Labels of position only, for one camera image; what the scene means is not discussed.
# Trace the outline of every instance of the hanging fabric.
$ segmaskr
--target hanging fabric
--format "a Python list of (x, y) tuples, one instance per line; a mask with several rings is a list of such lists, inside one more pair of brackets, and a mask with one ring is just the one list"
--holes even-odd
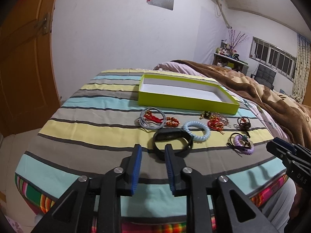
[(304, 100), (304, 94), (309, 78), (310, 60), (311, 60), (311, 49), (310, 40), (297, 33), (298, 46), (297, 46), (297, 59), (296, 69), (293, 84), (293, 97), (294, 99), (302, 103)]

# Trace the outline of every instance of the person's leg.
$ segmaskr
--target person's leg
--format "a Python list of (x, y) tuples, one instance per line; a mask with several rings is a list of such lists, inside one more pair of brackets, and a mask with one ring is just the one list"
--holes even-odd
[(268, 218), (273, 226), (280, 232), (289, 219), (289, 211), (296, 194), (295, 183), (292, 179), (287, 182), (261, 207), (262, 213)]

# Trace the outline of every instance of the blue coil hair tie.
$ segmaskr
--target blue coil hair tie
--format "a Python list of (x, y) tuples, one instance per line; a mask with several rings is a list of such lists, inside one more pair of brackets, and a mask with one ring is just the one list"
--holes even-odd
[[(146, 120), (144, 119), (144, 115), (147, 111), (150, 111), (150, 110), (156, 110), (158, 111), (162, 117), (163, 117), (163, 122), (161, 124), (158, 124), (156, 126), (149, 126), (148, 123), (146, 122)], [(138, 122), (139, 122), (139, 125), (142, 126), (143, 128), (147, 129), (147, 130), (158, 130), (162, 127), (165, 126), (166, 124), (166, 116), (165, 114), (159, 110), (159, 109), (156, 109), (156, 108), (153, 108), (153, 107), (149, 107), (149, 108), (145, 108), (141, 113), (140, 113), (140, 116), (138, 118)]]
[[(200, 128), (204, 130), (204, 136), (197, 136), (195, 134), (193, 134), (190, 130), (189, 127), (196, 127), (196, 128)], [(196, 121), (189, 121), (186, 122), (183, 127), (184, 131), (186, 131), (189, 135), (193, 136), (193, 141), (200, 141), (203, 142), (205, 140), (207, 140), (209, 138), (209, 136), (211, 135), (211, 130), (210, 128), (205, 125), (204, 123), (201, 122), (196, 122)]]

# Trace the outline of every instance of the metal screw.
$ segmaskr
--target metal screw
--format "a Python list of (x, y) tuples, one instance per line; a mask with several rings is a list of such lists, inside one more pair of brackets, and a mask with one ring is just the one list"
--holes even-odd
[(115, 172), (115, 173), (122, 173), (122, 172), (123, 172), (123, 168), (122, 168), (122, 167), (116, 167), (116, 168), (114, 169), (114, 172)]
[(82, 176), (80, 176), (80, 177), (78, 178), (78, 180), (79, 180), (80, 182), (86, 182), (86, 181), (87, 181), (87, 176), (82, 175)]
[(184, 172), (184, 173), (192, 173), (192, 168), (190, 168), (190, 167), (184, 167), (184, 168), (183, 168), (183, 172)]
[(227, 176), (225, 175), (221, 175), (218, 177), (218, 180), (221, 181), (221, 182), (227, 182), (229, 179)]

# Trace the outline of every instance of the striped tablecloth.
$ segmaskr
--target striped tablecloth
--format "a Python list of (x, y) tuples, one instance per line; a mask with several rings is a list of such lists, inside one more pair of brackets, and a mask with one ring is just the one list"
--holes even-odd
[[(139, 184), (133, 197), (121, 198), (122, 216), (139, 223), (171, 223), (185, 220), (186, 198), (173, 197), (169, 189), (165, 164), (152, 151), (154, 131), (146, 132), (136, 122), (145, 106), (139, 106), (138, 85), (142, 74), (157, 73), (198, 80), (214, 79), (172, 72), (120, 69), (98, 74), (90, 83), (73, 94), (44, 125), (16, 169), (19, 191), (30, 206), (46, 212), (80, 175), (96, 177), (119, 166), (131, 155), (134, 144), (143, 148)], [(266, 151), (273, 139), (270, 132), (243, 103), (236, 115), (227, 115), (231, 128), (224, 134), (212, 131), (203, 143), (194, 143), (186, 164), (203, 175), (228, 177), (258, 206), (286, 181), (282, 162)], [(199, 120), (200, 112), (160, 108), (181, 124)], [(251, 120), (253, 155), (238, 154), (226, 146), (230, 135), (237, 131), (237, 118)], [(157, 145), (163, 149), (167, 142)], [(170, 142), (181, 149), (178, 140)], [(267, 192), (267, 186), (274, 187)]]

